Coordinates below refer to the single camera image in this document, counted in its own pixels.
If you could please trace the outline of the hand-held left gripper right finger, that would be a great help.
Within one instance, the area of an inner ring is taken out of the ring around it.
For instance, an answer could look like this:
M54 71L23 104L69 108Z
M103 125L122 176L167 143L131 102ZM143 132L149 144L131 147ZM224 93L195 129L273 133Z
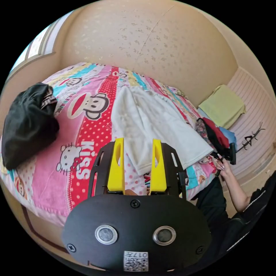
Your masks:
M150 193L165 193L166 175L161 141L153 139Z

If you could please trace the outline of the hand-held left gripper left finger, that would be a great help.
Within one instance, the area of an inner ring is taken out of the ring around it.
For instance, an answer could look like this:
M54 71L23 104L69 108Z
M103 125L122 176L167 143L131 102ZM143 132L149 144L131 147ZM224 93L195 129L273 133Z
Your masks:
M113 143L107 188L110 193L125 192L123 137L116 139Z

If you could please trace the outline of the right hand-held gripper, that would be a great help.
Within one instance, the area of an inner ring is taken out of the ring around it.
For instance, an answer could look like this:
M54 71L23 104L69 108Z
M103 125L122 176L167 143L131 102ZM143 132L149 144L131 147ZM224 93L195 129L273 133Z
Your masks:
M220 145L212 152L212 157L217 160L225 159L230 162L231 165L236 164L236 149L235 143L230 143L229 147Z

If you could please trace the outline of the person's right hand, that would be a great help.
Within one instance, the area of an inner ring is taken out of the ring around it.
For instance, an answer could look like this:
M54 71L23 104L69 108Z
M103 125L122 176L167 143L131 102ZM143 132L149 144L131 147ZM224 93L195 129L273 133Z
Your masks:
M228 161L218 154L218 159L216 161L216 168L220 171L220 175L226 180L229 176L232 175L232 171Z

